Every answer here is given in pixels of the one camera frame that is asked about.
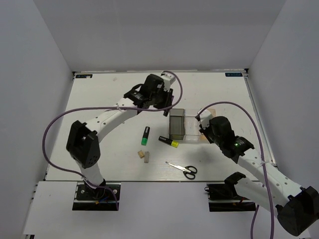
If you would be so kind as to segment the green highlighter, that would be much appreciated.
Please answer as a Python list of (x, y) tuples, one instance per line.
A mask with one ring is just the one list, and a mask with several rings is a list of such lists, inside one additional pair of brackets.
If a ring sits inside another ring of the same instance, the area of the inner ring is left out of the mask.
[(147, 145), (149, 133), (150, 133), (150, 127), (146, 126), (145, 130), (144, 130), (144, 133), (143, 133), (143, 136), (142, 136), (141, 145), (143, 145), (143, 146)]

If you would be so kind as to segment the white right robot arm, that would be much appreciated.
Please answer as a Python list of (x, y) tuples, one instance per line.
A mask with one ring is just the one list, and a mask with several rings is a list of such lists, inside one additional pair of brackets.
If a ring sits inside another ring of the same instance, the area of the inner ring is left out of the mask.
[(319, 219), (319, 193), (315, 188), (302, 187), (264, 162), (251, 142), (235, 135), (226, 117), (206, 117), (199, 121), (200, 132), (210, 143), (263, 184), (260, 186), (245, 174), (235, 172), (224, 181), (228, 197), (245, 197), (273, 212), (282, 228), (296, 237)]

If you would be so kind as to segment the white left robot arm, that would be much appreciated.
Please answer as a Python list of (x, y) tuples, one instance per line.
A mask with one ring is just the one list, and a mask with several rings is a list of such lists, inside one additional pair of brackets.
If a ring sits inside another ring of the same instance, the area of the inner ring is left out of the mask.
[(176, 77), (170, 73), (160, 76), (150, 74), (143, 84), (132, 87), (114, 105), (114, 110), (101, 113), (86, 122), (75, 121), (70, 129), (66, 149), (80, 167), (88, 193), (95, 199), (105, 194), (104, 178), (98, 160), (101, 156), (100, 142), (112, 130), (126, 120), (137, 116), (143, 109), (170, 107), (173, 100), (171, 85)]

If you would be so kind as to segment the yellow highlighter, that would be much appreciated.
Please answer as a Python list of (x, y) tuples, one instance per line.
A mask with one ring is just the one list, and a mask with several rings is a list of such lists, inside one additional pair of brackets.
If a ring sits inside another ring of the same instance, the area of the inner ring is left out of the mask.
[(179, 145), (179, 143), (177, 141), (174, 141), (172, 139), (169, 139), (169, 138), (166, 138), (166, 137), (163, 137), (163, 136), (159, 136), (159, 141), (163, 142), (163, 143), (165, 143), (167, 145), (170, 145), (172, 147), (175, 147), (175, 148), (177, 148), (178, 145)]

